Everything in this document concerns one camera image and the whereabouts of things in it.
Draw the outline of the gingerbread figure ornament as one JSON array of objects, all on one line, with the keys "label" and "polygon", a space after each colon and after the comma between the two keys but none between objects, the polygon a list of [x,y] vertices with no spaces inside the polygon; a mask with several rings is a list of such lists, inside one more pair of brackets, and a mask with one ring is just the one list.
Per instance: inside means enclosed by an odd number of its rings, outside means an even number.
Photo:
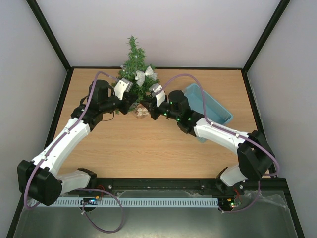
[{"label": "gingerbread figure ornament", "polygon": [[135,114],[136,114],[136,118],[138,119],[143,119],[150,115],[149,111],[142,104],[139,104],[136,107]]}]

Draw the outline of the white mesh bow ornament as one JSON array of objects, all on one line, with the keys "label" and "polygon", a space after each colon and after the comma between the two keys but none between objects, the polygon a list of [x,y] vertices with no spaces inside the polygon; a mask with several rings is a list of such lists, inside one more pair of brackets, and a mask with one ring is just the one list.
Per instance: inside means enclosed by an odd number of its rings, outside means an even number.
[{"label": "white mesh bow ornament", "polygon": [[139,87],[143,86],[146,78],[149,78],[150,80],[156,82],[158,80],[157,75],[158,74],[153,71],[151,66],[148,66],[145,71],[137,70],[135,72],[136,84]]}]

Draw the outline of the small green christmas tree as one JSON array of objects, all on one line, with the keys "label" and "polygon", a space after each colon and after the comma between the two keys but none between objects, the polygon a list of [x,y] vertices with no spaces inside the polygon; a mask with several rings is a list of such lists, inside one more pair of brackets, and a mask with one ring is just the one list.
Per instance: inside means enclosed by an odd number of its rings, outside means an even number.
[{"label": "small green christmas tree", "polygon": [[145,83],[141,87],[136,84],[135,72],[137,70],[145,71],[148,66],[151,66],[153,71],[155,71],[155,67],[145,63],[146,52],[139,46],[136,37],[130,36],[127,45],[129,46],[128,59],[123,63],[121,70],[118,73],[118,78],[125,78],[133,83],[129,93],[138,96],[138,99],[135,101],[135,103],[138,104],[142,100],[150,98],[149,88],[153,84],[159,83],[159,79],[154,82],[149,78],[146,78]]}]

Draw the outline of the light blue plastic basket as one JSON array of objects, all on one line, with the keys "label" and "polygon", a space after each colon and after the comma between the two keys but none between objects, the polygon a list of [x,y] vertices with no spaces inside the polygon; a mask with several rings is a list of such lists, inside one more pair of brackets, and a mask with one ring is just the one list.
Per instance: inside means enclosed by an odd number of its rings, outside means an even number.
[{"label": "light blue plastic basket", "polygon": [[[197,113],[204,114],[203,110],[203,98],[200,87],[197,84],[191,84],[184,90],[184,95],[189,102],[190,110],[183,115],[180,121],[189,122],[193,120],[194,116],[191,116],[191,110]],[[205,105],[207,117],[219,124],[226,124],[233,119],[233,115],[225,107],[223,107],[216,99],[210,94],[204,91]]]}]

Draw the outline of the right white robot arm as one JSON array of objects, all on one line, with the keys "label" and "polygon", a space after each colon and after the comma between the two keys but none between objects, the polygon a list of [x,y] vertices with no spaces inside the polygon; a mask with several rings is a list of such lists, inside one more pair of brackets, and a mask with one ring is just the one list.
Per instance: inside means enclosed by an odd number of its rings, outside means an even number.
[{"label": "right white robot arm", "polygon": [[174,90],[168,96],[161,92],[141,104],[152,119],[159,116],[174,119],[182,132],[213,141],[237,155],[238,164],[225,168],[216,182],[216,189],[221,194],[227,194],[235,184],[244,180],[259,181],[273,164],[274,154],[261,132],[246,133],[208,122],[203,114],[190,108],[188,98],[181,90]]}]

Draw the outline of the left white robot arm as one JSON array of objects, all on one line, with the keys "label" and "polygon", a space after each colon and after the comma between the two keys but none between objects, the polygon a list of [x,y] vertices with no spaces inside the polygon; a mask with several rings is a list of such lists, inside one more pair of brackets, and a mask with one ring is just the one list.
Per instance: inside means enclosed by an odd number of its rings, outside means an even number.
[{"label": "left white robot arm", "polygon": [[87,188],[96,174],[80,168],[72,173],[60,175],[61,165],[77,144],[84,139],[104,114],[116,110],[127,114],[138,98],[129,91],[132,82],[121,79],[115,87],[105,80],[95,80],[89,87],[89,95],[74,109],[60,134],[31,161],[22,160],[17,167],[20,192],[24,206],[29,209],[28,198],[44,205],[52,205],[60,195],[73,190]]}]

